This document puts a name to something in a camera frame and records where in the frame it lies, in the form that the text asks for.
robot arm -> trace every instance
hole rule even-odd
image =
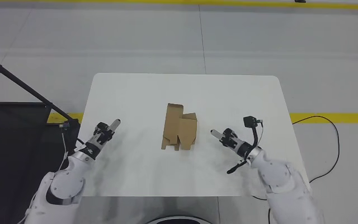
[[[26,224],[74,222],[86,182],[84,175],[119,124],[119,119],[111,126],[99,123],[92,138],[68,157],[66,169],[44,176],[32,206],[26,211]]]
[[[318,209],[302,176],[289,163],[270,160],[264,150],[255,146],[257,141],[251,146],[240,140],[231,129],[226,129],[223,134],[211,130],[211,134],[244,159],[235,168],[245,163],[251,168],[257,168],[266,189],[268,204],[278,224],[324,223],[323,213]]]

cardboard box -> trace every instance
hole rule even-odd
[[[196,139],[196,114],[183,114],[184,107],[180,104],[168,104],[164,125],[162,149],[174,146],[175,150],[190,150]]]

black wire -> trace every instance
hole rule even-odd
[[[270,212],[271,212],[271,208],[268,209],[268,213],[267,213],[267,220],[268,220],[268,224],[271,224],[271,220],[270,220]]]
[[[257,137],[257,131],[256,131],[256,127],[252,128],[252,134],[253,134],[253,144],[249,149],[254,149],[256,148],[257,144],[258,144],[258,137]]]
[[[256,199],[258,199],[258,200],[267,200],[267,199],[264,199],[264,198],[258,198],[258,197],[253,196],[253,195],[252,195],[252,197],[253,197],[253,198],[256,198]]]
[[[301,120],[298,120],[297,122],[293,122],[293,124],[297,124],[297,123],[300,123],[304,120],[308,120],[308,119],[311,119],[311,118],[322,118],[322,119],[325,119],[327,121],[329,121],[333,127],[335,128],[335,131],[336,131],[336,134],[337,134],[337,144],[338,144],[338,155],[337,155],[337,159],[336,159],[336,162],[335,164],[333,164],[332,168],[326,172],[325,174],[321,175],[321,176],[317,176],[316,178],[313,178],[312,180],[310,180],[309,182],[312,183],[313,181],[319,179],[319,178],[322,178],[324,176],[326,176],[327,174],[329,174],[330,172],[332,172],[332,170],[336,167],[337,163],[338,163],[338,160],[340,159],[340,154],[341,154],[341,144],[340,144],[340,134],[338,132],[338,129],[337,127],[335,126],[335,124],[329,120],[328,118],[324,117],[324,116],[319,116],[319,115],[314,115],[314,116],[309,116],[307,118],[304,118],[304,119],[301,119]],[[262,199],[262,198],[257,198],[255,196],[253,196],[254,198],[258,199],[258,200],[267,200],[267,199]],[[267,215],[267,220],[268,220],[268,224],[271,224],[271,220],[270,220],[270,213],[271,213],[271,208],[268,209],[268,215]]]
[[[329,120],[328,118],[324,117],[324,116],[319,116],[319,115],[315,115],[315,116],[309,116],[308,118],[304,118],[302,120],[298,120],[297,122],[293,122],[292,124],[297,124],[298,122],[302,122],[304,120],[307,120],[307,119],[310,119],[310,118],[322,118],[322,119],[325,119],[327,121],[329,121],[333,127],[335,128],[335,131],[336,131],[336,134],[337,134],[337,143],[338,143],[338,155],[337,155],[337,159],[336,159],[336,162],[335,164],[333,164],[332,168],[325,174],[321,175],[321,176],[317,176],[316,178],[313,178],[312,180],[310,180],[310,183],[312,183],[313,181],[319,179],[319,178],[322,178],[324,176],[326,176],[327,174],[329,174],[330,172],[332,172],[332,170],[336,167],[337,163],[338,163],[338,160],[340,159],[340,153],[341,153],[341,144],[340,144],[340,134],[338,132],[338,129],[337,127],[335,126],[335,124]]]
[[[262,136],[263,136],[263,124],[261,123],[261,135],[260,138],[258,139],[257,145],[260,144]]]
[[[80,142],[81,144],[84,144],[84,142],[79,138],[77,138],[77,141]]]

yellow tape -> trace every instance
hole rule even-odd
[[[333,123],[358,123],[358,114],[357,113],[290,113],[291,121],[296,122],[298,120],[307,118],[309,116],[324,116],[331,120]],[[329,121],[322,119],[322,118],[310,118],[300,123],[306,124],[322,124],[322,123],[329,123]]]
[[[83,113],[69,113],[68,115],[70,115],[72,118],[77,118],[80,123],[82,122]],[[314,115],[325,116],[326,118],[333,121],[334,123],[346,123],[346,124],[352,124],[352,123],[357,124],[358,123],[358,113],[318,113],[318,114],[290,113],[292,123],[296,122],[298,120],[301,120],[303,118],[307,118],[309,116],[314,116]],[[65,122],[65,121],[66,121],[66,118],[64,118],[63,116],[61,116],[58,113],[53,113],[53,114],[50,114],[47,122],[59,124],[59,123]],[[329,123],[329,122],[322,118],[311,118],[311,119],[305,120],[301,123],[323,124],[323,123]]]
[[[358,10],[358,4],[348,3],[295,3],[295,2],[257,2],[235,0],[0,0],[0,2],[65,2],[65,3],[152,3],[152,4],[205,4],[216,6],[245,7],[292,7],[292,8],[334,8]]]
[[[82,122],[83,113],[69,113],[68,115],[70,115],[71,118],[77,118],[80,123]],[[61,124],[64,123],[66,120],[67,119],[65,117],[58,113],[51,113],[49,119],[47,120],[47,123]]]

table top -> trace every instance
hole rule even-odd
[[[196,113],[191,150],[161,149],[167,104]],[[257,170],[226,174],[239,157],[210,134],[233,129],[253,142],[243,117],[263,120],[260,146],[268,157],[291,162],[309,186],[279,80],[274,76],[193,74],[96,74],[79,138],[98,122],[121,119],[88,172],[84,196],[264,196]],[[261,127],[257,128],[260,136]]]

